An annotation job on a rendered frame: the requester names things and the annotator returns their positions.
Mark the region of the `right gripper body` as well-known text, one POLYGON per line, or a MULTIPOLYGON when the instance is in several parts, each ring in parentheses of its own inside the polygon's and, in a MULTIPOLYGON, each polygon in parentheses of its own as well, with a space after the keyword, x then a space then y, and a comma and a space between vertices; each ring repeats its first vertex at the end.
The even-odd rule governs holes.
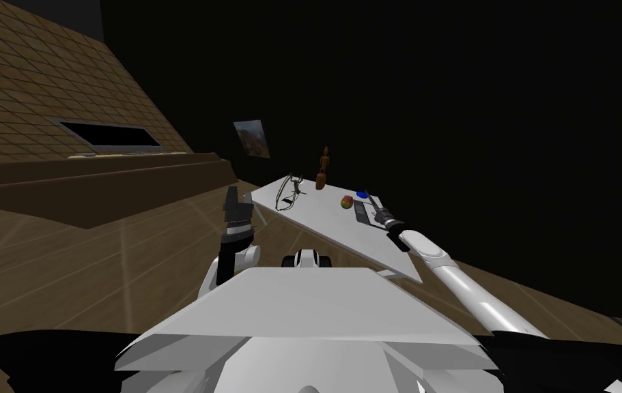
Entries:
POLYGON ((387 231, 390 231, 392 227, 401 224, 401 221, 397 220, 385 207, 375 207, 374 219, 377 223, 385 227, 387 231))

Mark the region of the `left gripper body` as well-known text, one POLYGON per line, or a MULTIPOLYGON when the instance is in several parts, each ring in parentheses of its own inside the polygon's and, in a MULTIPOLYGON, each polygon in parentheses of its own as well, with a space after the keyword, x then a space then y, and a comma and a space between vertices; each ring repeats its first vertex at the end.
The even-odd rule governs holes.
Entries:
POLYGON ((224 221, 233 224, 235 222, 249 222, 252 218, 254 204, 239 201, 226 201, 223 205, 225 212, 224 221))

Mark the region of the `dark grey flat slab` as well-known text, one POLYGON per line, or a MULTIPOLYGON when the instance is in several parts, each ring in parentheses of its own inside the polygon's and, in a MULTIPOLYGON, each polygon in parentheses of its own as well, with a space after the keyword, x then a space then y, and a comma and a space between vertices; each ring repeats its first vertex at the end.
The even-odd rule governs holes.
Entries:
POLYGON ((367 213, 366 204, 363 201, 354 199, 353 208, 354 208, 356 220, 358 222, 369 225, 369 226, 372 225, 372 221, 369 217, 369 214, 367 213))

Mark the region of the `white table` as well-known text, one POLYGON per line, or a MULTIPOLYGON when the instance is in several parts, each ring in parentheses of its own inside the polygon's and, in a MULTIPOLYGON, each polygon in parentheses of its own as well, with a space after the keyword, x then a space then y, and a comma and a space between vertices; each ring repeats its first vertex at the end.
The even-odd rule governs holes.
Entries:
POLYGON ((294 186, 292 181, 288 181, 287 184, 284 184, 284 181, 285 178, 282 177, 252 191, 252 202, 340 247, 355 252, 400 278, 422 282, 413 261, 390 240, 385 229, 377 222, 373 222, 372 225, 361 223, 356 219, 355 210, 341 207, 342 197, 345 195, 355 197, 355 192, 331 185, 317 190, 314 181, 305 179, 298 187, 301 194, 287 209, 288 204, 284 203, 283 199, 293 197, 294 186))

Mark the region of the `orange wooden figure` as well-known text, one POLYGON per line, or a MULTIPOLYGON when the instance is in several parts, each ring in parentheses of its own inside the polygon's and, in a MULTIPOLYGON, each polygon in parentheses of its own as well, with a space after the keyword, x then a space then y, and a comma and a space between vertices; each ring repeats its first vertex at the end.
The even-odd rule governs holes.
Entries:
POLYGON ((330 163, 330 157, 328 153, 329 153, 328 147, 324 147, 323 154, 320 157, 320 169, 315 178, 315 189, 316 190, 322 190, 324 186, 326 186, 326 178, 327 178, 326 170, 330 163))

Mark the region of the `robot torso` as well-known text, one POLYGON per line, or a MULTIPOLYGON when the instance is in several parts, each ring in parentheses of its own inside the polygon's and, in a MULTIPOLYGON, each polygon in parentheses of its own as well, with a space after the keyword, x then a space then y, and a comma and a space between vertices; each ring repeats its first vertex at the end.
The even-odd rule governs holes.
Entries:
POLYGON ((247 265, 115 369, 120 393, 505 393, 472 335, 367 268, 247 265))

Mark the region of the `dark window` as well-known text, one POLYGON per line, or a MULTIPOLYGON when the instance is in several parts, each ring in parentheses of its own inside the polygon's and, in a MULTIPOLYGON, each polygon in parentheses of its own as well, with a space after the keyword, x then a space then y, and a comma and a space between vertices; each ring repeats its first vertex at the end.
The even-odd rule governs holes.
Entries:
POLYGON ((53 119, 62 130, 97 151, 163 151, 164 146, 145 128, 107 123, 53 119))

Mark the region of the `brown long low bench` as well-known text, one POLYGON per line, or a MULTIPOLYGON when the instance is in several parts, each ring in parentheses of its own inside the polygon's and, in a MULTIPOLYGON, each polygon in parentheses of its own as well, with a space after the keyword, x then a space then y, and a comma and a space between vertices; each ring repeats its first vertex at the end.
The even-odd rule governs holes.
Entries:
POLYGON ((215 153, 0 162, 0 210, 90 229, 236 181, 215 153))

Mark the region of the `picture on wall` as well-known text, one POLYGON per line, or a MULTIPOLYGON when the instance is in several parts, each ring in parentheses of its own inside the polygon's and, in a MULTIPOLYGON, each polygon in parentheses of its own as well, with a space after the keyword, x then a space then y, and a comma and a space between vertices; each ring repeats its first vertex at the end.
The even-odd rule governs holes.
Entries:
POLYGON ((268 143, 259 119, 235 121, 233 125, 247 155, 270 158, 268 143))

